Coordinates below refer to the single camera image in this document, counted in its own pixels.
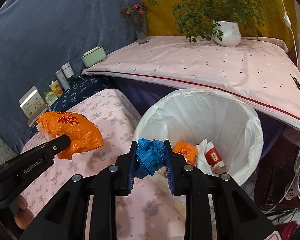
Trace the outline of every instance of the trash can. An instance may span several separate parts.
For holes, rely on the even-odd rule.
[[[227,173],[242,185],[256,169],[263,134],[256,111],[233,95],[212,89],[176,90],[151,106],[134,140],[170,140],[193,145],[212,141]]]

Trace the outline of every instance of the flower bouquet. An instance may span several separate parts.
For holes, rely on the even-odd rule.
[[[136,3],[134,5],[128,5],[122,7],[122,15],[128,17],[136,30],[138,43],[144,44],[149,41],[146,35],[146,17],[145,13],[147,6],[144,3]]]

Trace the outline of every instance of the blue measuring tape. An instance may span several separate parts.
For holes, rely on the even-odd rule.
[[[136,148],[137,170],[135,177],[143,179],[150,174],[154,175],[166,162],[166,147],[164,142],[148,139],[138,140]]]

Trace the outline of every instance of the silver bolt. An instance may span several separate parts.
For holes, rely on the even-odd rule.
[[[72,176],[72,181],[77,182],[81,179],[81,176],[79,174],[73,175]]]
[[[193,166],[190,164],[186,164],[185,166],[183,166],[185,171],[192,171],[193,170]]]
[[[230,175],[226,174],[226,173],[223,173],[223,174],[221,174],[221,179],[225,180],[225,181],[228,181],[228,180],[230,180]]]
[[[109,171],[111,171],[111,172],[116,172],[116,171],[118,171],[118,170],[119,170],[119,167],[116,166],[116,165],[111,165],[111,166],[109,167]]]

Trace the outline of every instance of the white ceramic pot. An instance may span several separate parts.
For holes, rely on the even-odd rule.
[[[237,22],[216,21],[219,23],[218,29],[223,32],[222,41],[213,37],[216,43],[225,47],[235,47],[241,41],[241,34]]]

